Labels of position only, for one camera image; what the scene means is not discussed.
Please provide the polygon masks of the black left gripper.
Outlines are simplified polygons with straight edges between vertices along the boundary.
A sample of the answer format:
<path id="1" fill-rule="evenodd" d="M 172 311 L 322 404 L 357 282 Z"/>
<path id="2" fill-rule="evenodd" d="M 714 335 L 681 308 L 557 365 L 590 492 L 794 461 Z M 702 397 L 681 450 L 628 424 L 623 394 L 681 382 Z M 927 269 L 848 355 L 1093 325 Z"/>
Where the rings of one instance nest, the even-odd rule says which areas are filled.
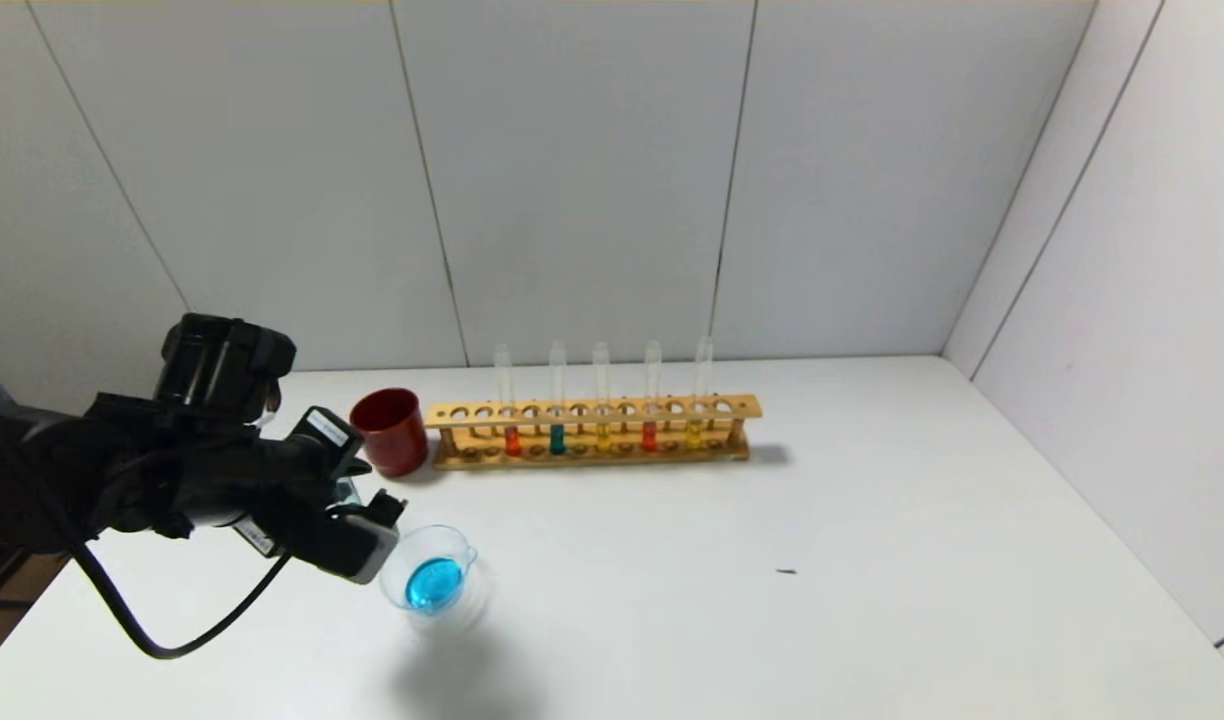
<path id="1" fill-rule="evenodd" d="M 362 560 L 364 506 L 338 492 L 343 479 L 373 473 L 362 438 L 324 407 L 310 407 L 283 440 L 259 440 L 231 528 L 266 560 Z"/>

